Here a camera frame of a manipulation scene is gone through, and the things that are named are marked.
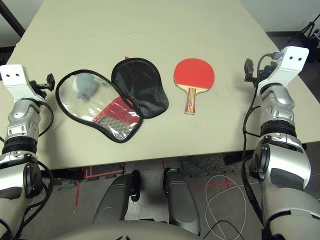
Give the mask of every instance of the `floor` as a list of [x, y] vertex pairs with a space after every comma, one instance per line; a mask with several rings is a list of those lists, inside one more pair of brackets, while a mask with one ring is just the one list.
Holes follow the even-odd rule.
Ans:
[[[286, 37], [272, 38], [279, 49], [286, 46], [288, 39]], [[300, 76], [319, 101], [320, 63], [317, 61], [307, 63]], [[312, 174], [306, 192], [318, 199], [320, 198], [320, 142], [308, 143], [306, 152], [311, 162]], [[235, 186], [225, 175], [237, 184], [242, 184], [239, 164], [224, 166], [222, 157], [223, 154], [210, 154], [126, 163], [125, 170], [127, 172], [131, 172], [134, 169], [140, 171], [142, 186], [140, 200], [136, 203], [129, 201], [125, 219], [153, 218], [156, 221], [167, 222], [169, 219], [168, 203], [162, 190], [163, 171], [166, 167], [180, 168], [185, 175], [185, 180], [198, 207], [201, 221], [201, 237], [205, 236], [209, 230], [205, 221], [205, 186], [208, 179], [212, 176], [220, 175], [209, 182], [210, 184], [207, 188], [208, 199], [221, 191]], [[100, 178], [82, 181], [78, 185], [67, 183], [64, 185], [65, 187], [56, 186], [46, 206], [26, 226], [21, 237], [26, 240], [47, 240], [92, 224], [99, 202], [113, 180], [114, 178]], [[249, 181], [253, 183], [252, 188], [260, 201], [261, 191], [259, 184], [256, 184], [257, 181], [253, 178], [250, 178]], [[33, 201], [37, 202], [41, 198], [43, 198], [43, 195]], [[242, 193], [238, 188], [232, 188], [215, 197], [211, 201], [210, 207], [217, 221], [227, 220], [234, 224], [239, 231], [246, 215], [242, 230], [244, 239], [261, 239], [262, 226], [254, 214], [248, 198], [245, 196], [244, 203]], [[209, 225], [212, 226], [215, 221], [209, 211], [207, 211], [207, 219]], [[220, 226], [228, 240], [237, 236], [235, 230], [228, 224], [221, 223]], [[217, 235], [222, 236], [218, 228], [213, 230]], [[218, 240], [220, 238], [210, 233], [205, 239]]]

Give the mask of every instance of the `clear plastic pouch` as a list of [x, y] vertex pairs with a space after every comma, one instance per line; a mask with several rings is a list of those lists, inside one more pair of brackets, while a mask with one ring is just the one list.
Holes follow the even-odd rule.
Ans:
[[91, 70], [77, 70], [57, 85], [55, 97], [71, 119], [93, 127], [111, 140], [124, 143], [142, 123], [142, 117], [107, 78]]

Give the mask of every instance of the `black cable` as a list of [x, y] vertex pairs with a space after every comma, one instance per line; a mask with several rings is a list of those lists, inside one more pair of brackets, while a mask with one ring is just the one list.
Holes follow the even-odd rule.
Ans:
[[45, 204], [47, 203], [47, 201], [48, 201], [48, 199], [49, 199], [49, 197], [50, 197], [50, 195], [51, 195], [51, 193], [52, 193], [52, 190], [53, 190], [53, 188], [54, 188], [54, 177], [53, 177], [50, 169], [49, 169], [46, 165], [44, 165], [42, 162], [40, 162], [40, 161], [37, 161], [37, 162], [38, 162], [38, 164], [39, 164], [40, 166], [42, 166], [42, 167], [48, 172], [49, 178], [50, 178], [50, 184], [49, 184], [49, 187], [48, 187], [47, 190], [46, 190], [46, 188], [44, 188], [44, 189], [46, 190], [46, 195], [45, 195], [44, 199], [41, 201], [40, 206], [34, 211], [34, 213], [33, 213], [30, 217], [28, 217], [27, 220], [25, 220], [25, 221], [20, 225], [19, 230], [17, 231], [17, 234], [16, 234], [16, 236], [15, 236], [15, 239], [18, 239], [18, 238], [21, 236], [21, 232], [22, 232], [22, 230], [24, 229], [24, 227], [25, 227], [28, 223], [30, 223], [30, 221], [31, 221], [31, 220], [40, 212], [40, 210], [45, 206]]
[[244, 117], [243, 126], [242, 126], [242, 132], [243, 132], [242, 161], [243, 162], [242, 162], [242, 166], [241, 166], [241, 179], [242, 179], [242, 182], [243, 182], [245, 193], [246, 193], [246, 195], [247, 195], [247, 197], [248, 197], [248, 199], [249, 199], [249, 201], [250, 201], [250, 203], [252, 205], [252, 208], [253, 208], [255, 214], [259, 218], [259, 220], [262, 223], [262, 225], [264, 224], [263, 217], [262, 217], [262, 211], [261, 211], [261, 208], [260, 208], [259, 203], [257, 201], [257, 198], [255, 196], [255, 193], [254, 193], [254, 191], [252, 190], [252, 188], [251, 188], [251, 186], [249, 184], [249, 181], [248, 181], [248, 178], [247, 178], [246, 166], [245, 166], [246, 161], [252, 157], [252, 156], [249, 156], [249, 157], [246, 158], [247, 133], [248, 133], [247, 129], [246, 129], [246, 125], [247, 125], [247, 121], [248, 121], [248, 118], [251, 115], [251, 113], [255, 109], [258, 108], [258, 106], [256, 106], [256, 107], [253, 107], [253, 106], [254, 106], [254, 103], [255, 103], [255, 100], [256, 100], [256, 97], [257, 97], [257, 93], [258, 93], [258, 85], [259, 85], [259, 81], [260, 81], [260, 65], [261, 65], [261, 62], [265, 57], [271, 57], [271, 56], [272, 56], [272, 54], [270, 54], [270, 53], [264, 54], [258, 61], [257, 69], [256, 69], [256, 84], [255, 84], [254, 94], [253, 94], [253, 98], [252, 98], [250, 107], [249, 107], [249, 109], [246, 112], [246, 115]]
[[[48, 187], [47, 187], [47, 185], [45, 185], [44, 183], [42, 183], [42, 185], [43, 185], [43, 188], [44, 188], [44, 191], [45, 191], [45, 195], [47, 196], [47, 195], [48, 195]], [[29, 205], [29, 206], [27, 207], [27, 209], [25, 210], [25, 212], [26, 212], [26, 213], [29, 212], [31, 209], [33, 209], [33, 208], [41, 205], [43, 202], [44, 202], [44, 199], [41, 200], [41, 201], [39, 201], [39, 202], [37, 202], [37, 203], [35, 203], [35, 204]]]
[[8, 236], [9, 239], [12, 239], [12, 231], [11, 231], [10, 227], [8, 226], [8, 224], [5, 221], [3, 221], [2, 219], [0, 219], [0, 224], [2, 224], [6, 228], [8, 235], [9, 235]]
[[46, 102], [44, 102], [44, 101], [38, 101], [38, 103], [39, 103], [40, 105], [45, 106], [45, 107], [49, 110], [49, 112], [50, 112], [50, 114], [51, 114], [50, 123], [49, 123], [49, 125], [46, 127], [46, 129], [39, 134], [39, 137], [40, 137], [40, 136], [42, 136], [43, 134], [45, 134], [45, 133], [49, 130], [49, 128], [51, 127], [52, 123], [54, 122], [54, 112], [52, 111], [52, 109], [51, 109], [51, 107], [49, 106], [48, 103], [46, 103]]
[[[236, 232], [240, 235], [240, 237], [241, 237], [243, 240], [245, 240], [244, 236], [241, 235], [241, 233], [238, 231], [238, 229], [237, 229], [231, 222], [226, 221], [226, 220], [217, 221], [217, 222], [211, 227], [211, 230], [213, 231], [213, 228], [214, 228], [215, 226], [217, 226], [219, 223], [227, 223], [227, 224], [230, 224], [230, 225], [234, 228], [234, 230], [236, 230]], [[209, 233], [211, 233], [211, 230], [209, 230], [209, 231], [206, 233], [206, 235], [203, 237], [203, 239], [205, 239], [205, 238], [209, 235]]]

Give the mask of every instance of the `black zipper trim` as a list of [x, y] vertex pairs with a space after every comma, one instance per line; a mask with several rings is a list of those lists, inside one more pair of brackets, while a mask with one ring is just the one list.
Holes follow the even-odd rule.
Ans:
[[[68, 79], [70, 78], [71, 76], [73, 75], [77, 75], [77, 74], [92, 74], [92, 75], [95, 75], [103, 80], [105, 80], [108, 84], [110, 84], [114, 90], [119, 94], [119, 96], [121, 97], [121, 99], [125, 102], [125, 104], [127, 104], [129, 107], [131, 107], [136, 113], [138, 113], [139, 117], [140, 117], [140, 120], [137, 124], [137, 126], [130, 132], [130, 134], [124, 139], [124, 140], [118, 140], [114, 137], [112, 137], [112, 135], [106, 130], [104, 129], [102, 126], [96, 124], [96, 123], [93, 123], [93, 122], [90, 122], [90, 121], [86, 121], [86, 120], [83, 120], [83, 119], [80, 119], [80, 118], [77, 118], [77, 117], [74, 117], [72, 114], [70, 114], [63, 106], [61, 100], [60, 100], [60, 97], [59, 97], [59, 89], [61, 87], [61, 85]], [[58, 85], [56, 86], [55, 88], [55, 99], [60, 107], [60, 109], [69, 117], [71, 118], [72, 120], [75, 120], [76, 122], [78, 123], [81, 123], [81, 124], [84, 124], [84, 125], [87, 125], [89, 127], [92, 127], [98, 131], [100, 131], [102, 134], [104, 134], [107, 138], [109, 138], [110, 140], [116, 142], [116, 143], [119, 143], [119, 144], [122, 144], [122, 143], [125, 143], [127, 142], [128, 140], [130, 140], [132, 138], [132, 136], [136, 133], [136, 131], [140, 128], [142, 122], [143, 122], [143, 115], [141, 114], [141, 112], [136, 108], [136, 106], [130, 104], [126, 97], [119, 91], [118, 87], [115, 86], [109, 79], [107, 79], [106, 77], [104, 77], [103, 75], [101, 75], [100, 73], [97, 73], [96, 71], [92, 71], [92, 70], [88, 70], [88, 69], [80, 69], [80, 70], [76, 70], [76, 71], [73, 71], [69, 74], [67, 74], [66, 76], [64, 76], [58, 83]]]

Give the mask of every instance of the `white cable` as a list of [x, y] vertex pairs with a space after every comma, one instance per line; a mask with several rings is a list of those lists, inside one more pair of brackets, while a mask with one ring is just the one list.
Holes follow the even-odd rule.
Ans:
[[[208, 187], [209, 182], [210, 182], [212, 179], [216, 178], [216, 177], [224, 177], [224, 178], [227, 178], [227, 179], [229, 179], [230, 181], [232, 181], [236, 186], [230, 187], [230, 188], [228, 188], [228, 189], [226, 189], [226, 190], [224, 190], [224, 191], [221, 191], [221, 192], [217, 193], [216, 195], [214, 195], [213, 197], [211, 197], [210, 200], [208, 201], [207, 187]], [[241, 234], [241, 232], [242, 232], [243, 229], [244, 229], [245, 222], [246, 222], [246, 217], [247, 217], [247, 203], [246, 203], [245, 195], [244, 195], [243, 191], [242, 191], [241, 188], [240, 188], [241, 186], [243, 186], [243, 184], [242, 184], [242, 185], [238, 185], [238, 184], [237, 184], [235, 181], [233, 181], [230, 177], [225, 176], [225, 175], [215, 175], [215, 176], [211, 177], [211, 178], [207, 181], [207, 183], [206, 183], [206, 185], [205, 185], [205, 200], [206, 200], [206, 206], [205, 206], [205, 212], [204, 212], [205, 222], [206, 222], [208, 228], [210, 229], [210, 231], [211, 231], [214, 235], [216, 235], [218, 238], [220, 238], [220, 239], [222, 239], [222, 240], [227, 240], [227, 237], [226, 237], [225, 233], [222, 231], [221, 227], [219, 226], [219, 223], [217, 224], [217, 226], [219, 227], [219, 229], [220, 229], [222, 235], [224, 236], [224, 238], [222, 238], [220, 235], [217, 235], [217, 234], [211, 229], [211, 227], [210, 227], [210, 225], [209, 225], [209, 223], [208, 223], [208, 219], [207, 219], [207, 209], [209, 208], [210, 213], [211, 213], [213, 219], [214, 219], [215, 222], [217, 223], [218, 221], [216, 220], [216, 218], [215, 218], [215, 216], [214, 216], [214, 213], [213, 213], [212, 210], [211, 210], [210, 202], [211, 202], [214, 198], [216, 198], [217, 196], [219, 196], [220, 194], [222, 194], [222, 193], [224, 193], [224, 192], [226, 192], [226, 191], [228, 191], [228, 190], [230, 190], [230, 189], [239, 188], [239, 190], [240, 190], [240, 192], [241, 192], [241, 194], [242, 194], [242, 197], [243, 197], [243, 201], [244, 201], [244, 218], [243, 218], [243, 223], [242, 223], [241, 230], [239, 231], [239, 233]], [[235, 238], [233, 238], [232, 240], [236, 240], [236, 239], [240, 236], [240, 234], [238, 234], [238, 235], [237, 235]]]

